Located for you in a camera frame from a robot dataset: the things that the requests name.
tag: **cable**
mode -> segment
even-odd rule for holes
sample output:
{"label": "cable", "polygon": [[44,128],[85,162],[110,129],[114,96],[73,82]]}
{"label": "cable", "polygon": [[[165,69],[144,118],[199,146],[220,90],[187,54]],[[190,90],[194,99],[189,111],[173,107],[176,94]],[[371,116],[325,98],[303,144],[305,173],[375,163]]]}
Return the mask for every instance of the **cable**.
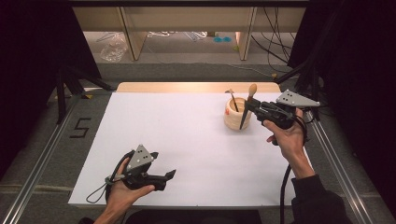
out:
{"label": "cable", "polygon": [[283,176],[282,187],[280,188],[280,223],[285,223],[285,188],[288,183],[289,174],[291,171],[290,165],[286,169],[285,175]]}
{"label": "cable", "polygon": [[274,54],[271,50],[266,49],[263,45],[261,45],[261,44],[254,38],[253,35],[251,36],[251,38],[259,45],[259,47],[260,47],[261,49],[264,49],[265,51],[267,51],[268,53],[272,54],[273,56],[275,56],[276,58],[278,58],[280,61],[282,61],[282,62],[284,62],[284,63],[287,63],[287,62],[288,62],[288,61],[285,61],[284,59],[280,58],[280,57],[277,56],[276,54]]}
{"label": "cable", "polygon": [[[99,200],[103,197],[103,194],[104,194],[105,192],[106,192],[106,201],[107,201],[108,195],[109,195],[109,193],[110,193],[110,191],[111,191],[111,188],[110,188],[110,187],[111,187],[114,183],[116,183],[117,181],[120,181],[120,180],[114,180],[115,177],[121,177],[121,175],[117,175],[117,171],[120,169],[120,166],[122,165],[123,161],[124,161],[125,159],[131,157],[131,156],[130,156],[131,154],[132,154],[132,152],[128,152],[127,154],[125,154],[125,155],[122,157],[122,159],[119,161],[119,163],[117,164],[116,168],[115,168],[114,171],[113,171],[113,174],[112,174],[110,177],[107,177],[107,178],[105,179],[105,184],[102,185],[102,187],[100,187],[99,189],[97,189],[97,190],[94,191],[93,193],[91,193],[90,195],[88,195],[88,197],[85,199],[88,203],[97,203],[97,202],[99,202]],[[102,194],[100,195],[100,197],[99,197],[96,201],[94,201],[94,202],[90,201],[91,196],[92,196],[94,193],[96,193],[97,191],[99,191],[100,189],[102,189],[102,188],[104,188],[104,189],[103,189]]]}
{"label": "cable", "polygon": [[[262,34],[262,37],[264,37],[266,40],[271,41],[271,40],[268,39],[268,37],[266,37],[262,32],[261,32],[261,34]],[[279,44],[279,43],[276,43],[276,42],[273,42],[273,44],[279,45],[279,46],[281,46],[282,48],[291,49],[291,47],[289,47],[289,46],[284,46],[284,45]]]}
{"label": "cable", "polygon": [[271,28],[273,30],[273,36],[271,37],[270,45],[269,45],[268,49],[271,48],[271,44],[273,43],[273,39],[274,39],[274,35],[275,35],[277,37],[277,39],[279,40],[280,46],[282,47],[282,50],[283,50],[283,53],[284,53],[285,57],[287,58],[287,60],[289,60],[290,56],[289,56],[288,52],[286,51],[285,46],[282,43],[282,38],[280,37],[279,23],[278,23],[278,20],[277,20],[279,8],[276,7],[276,9],[275,9],[276,21],[275,21],[274,25],[272,24],[265,7],[263,9],[264,9],[265,16],[267,17],[267,20],[269,21],[269,23],[271,25]]}
{"label": "cable", "polygon": [[[307,136],[307,129],[306,129],[306,125],[305,125],[304,119],[299,117],[299,116],[297,116],[297,115],[294,116],[293,119],[302,128],[303,135],[304,135],[304,143],[305,143],[307,141],[308,136]],[[291,167],[290,167],[290,164],[289,164],[288,168],[286,169],[285,175],[283,176],[282,186],[280,187],[280,211],[279,211],[280,224],[284,224],[285,223],[285,188],[286,188],[286,184],[288,183],[290,171],[291,171]]]}

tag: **white board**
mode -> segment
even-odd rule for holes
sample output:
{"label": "white board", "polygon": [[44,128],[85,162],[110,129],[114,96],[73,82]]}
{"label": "white board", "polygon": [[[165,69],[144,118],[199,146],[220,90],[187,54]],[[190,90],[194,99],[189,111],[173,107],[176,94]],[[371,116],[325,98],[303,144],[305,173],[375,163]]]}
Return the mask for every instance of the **white board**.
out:
{"label": "white board", "polygon": [[[279,95],[256,93],[255,98],[270,102]],[[151,192],[135,206],[279,205],[288,163],[279,147],[265,141],[271,133],[255,115],[242,132],[225,126],[229,98],[226,93],[113,93],[69,203],[91,205],[87,196],[104,184],[125,153],[142,144],[149,152],[159,152],[150,175],[177,171],[164,191]],[[294,196],[289,181],[285,204]],[[97,204],[106,204],[105,198]]]}

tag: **black sleeve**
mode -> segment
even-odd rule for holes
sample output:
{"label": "black sleeve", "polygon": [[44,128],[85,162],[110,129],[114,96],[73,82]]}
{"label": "black sleeve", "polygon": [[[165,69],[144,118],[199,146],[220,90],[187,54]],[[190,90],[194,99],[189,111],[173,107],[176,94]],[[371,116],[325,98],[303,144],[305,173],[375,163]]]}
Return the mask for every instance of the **black sleeve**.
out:
{"label": "black sleeve", "polygon": [[291,201],[295,224],[349,224],[343,199],[326,190],[318,175],[293,178],[296,197]]}

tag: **aluminum rail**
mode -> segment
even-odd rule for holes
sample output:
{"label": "aluminum rail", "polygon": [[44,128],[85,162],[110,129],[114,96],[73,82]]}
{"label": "aluminum rail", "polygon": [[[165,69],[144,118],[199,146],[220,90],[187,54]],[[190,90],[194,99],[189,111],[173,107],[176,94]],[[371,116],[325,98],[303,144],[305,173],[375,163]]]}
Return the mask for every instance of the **aluminum rail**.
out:
{"label": "aluminum rail", "polygon": [[35,186],[38,183],[38,180],[42,176],[48,162],[50,161],[54,149],[57,147],[59,140],[61,139],[61,136],[64,132],[64,128],[67,125],[70,119],[70,115],[72,114],[74,107],[79,101],[79,98],[81,98],[79,95],[72,96],[70,100],[70,106],[64,116],[63,121],[55,126],[55,129],[52,132],[49,141],[47,142],[43,152],[41,153],[40,157],[35,163],[35,167],[33,168],[32,172],[29,174],[29,177],[26,179],[25,183],[23,184],[21,191],[19,192],[14,203],[9,207],[6,218],[3,221],[3,224],[18,223],[24,208],[28,204],[33,194],[33,191],[35,190]]}
{"label": "aluminum rail", "polygon": [[[313,118],[311,112],[307,113],[309,119]],[[361,224],[369,224],[374,223],[368,214],[367,208],[361,199],[361,196],[356,191],[355,187],[353,186],[349,176],[347,175],[347,171],[344,168],[343,164],[341,163],[340,159],[337,156],[334,148],[332,147],[332,143],[330,142],[327,134],[324,132],[324,129],[320,123],[320,121],[314,120],[312,122],[312,126],[314,129],[315,134],[323,148],[323,151],[326,154],[330,165],[335,173],[335,176],[338,179],[338,182],[343,189],[349,204],[355,213],[356,219]]]}

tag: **hand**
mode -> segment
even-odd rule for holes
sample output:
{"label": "hand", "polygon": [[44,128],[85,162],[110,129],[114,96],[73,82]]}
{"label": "hand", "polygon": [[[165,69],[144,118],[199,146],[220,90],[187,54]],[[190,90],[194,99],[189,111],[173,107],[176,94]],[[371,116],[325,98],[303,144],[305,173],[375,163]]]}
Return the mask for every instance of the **hand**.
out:
{"label": "hand", "polygon": [[[296,108],[296,115],[297,118],[302,118],[303,111]],[[277,141],[283,157],[289,162],[297,179],[315,174],[304,154],[304,132],[297,122],[287,130],[277,127],[270,120],[265,120],[262,124],[274,134],[267,139],[267,142]]]}
{"label": "hand", "polygon": [[[122,174],[128,161],[129,158],[122,162],[117,171],[118,175]],[[95,223],[115,223],[137,199],[149,194],[154,189],[154,186],[148,185],[140,189],[130,190],[122,181],[117,181],[111,188],[105,211],[96,219]]]}

